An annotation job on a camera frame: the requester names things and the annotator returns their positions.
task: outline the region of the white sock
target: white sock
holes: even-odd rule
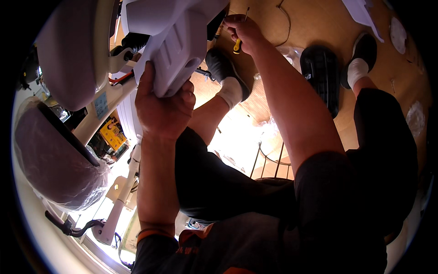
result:
[[[353,89],[354,84],[362,77],[368,75],[368,64],[362,58],[351,61],[347,71],[347,82]]]
[[[234,77],[227,77],[220,82],[221,90],[216,95],[221,96],[232,110],[242,101],[242,87]]]

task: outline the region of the orange sleeve trim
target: orange sleeve trim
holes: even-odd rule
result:
[[[138,243],[141,241],[141,240],[143,240],[144,238],[146,238],[146,237],[148,237],[148,236],[150,236],[150,235],[161,235],[161,236],[166,236],[166,237],[169,237],[169,238],[174,238],[173,236],[171,236],[169,233],[166,233],[166,232],[164,232],[164,231],[161,231],[161,230],[143,230],[143,231],[141,231],[139,234],[138,234],[138,237],[137,237],[137,245],[138,245]]]
[[[179,237],[179,245],[181,246],[188,238],[192,235],[197,235],[199,238],[204,239],[208,236],[210,230],[212,229],[214,224],[209,224],[203,230],[195,230],[195,229],[185,229],[181,232]]]
[[[230,267],[223,274],[255,274],[255,273],[244,268]]]

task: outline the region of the dark t-shirt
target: dark t-shirt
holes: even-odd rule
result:
[[[320,153],[295,178],[292,223],[254,212],[185,230],[179,242],[163,231],[142,231],[132,273],[383,273],[382,237],[368,223],[347,157]]]

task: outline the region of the yellow sign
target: yellow sign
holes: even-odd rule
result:
[[[118,150],[126,141],[125,135],[120,132],[113,119],[100,129],[100,134],[113,150]]]

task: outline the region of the hand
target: hand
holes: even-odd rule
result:
[[[196,98],[194,86],[187,80],[172,97],[158,98],[152,92],[155,69],[147,61],[140,78],[135,107],[143,128],[143,137],[176,141],[192,116]]]
[[[244,14],[228,15],[223,23],[234,42],[237,38],[242,40],[242,50],[249,55],[252,55],[256,45],[266,41],[258,25],[249,17],[245,21]]]

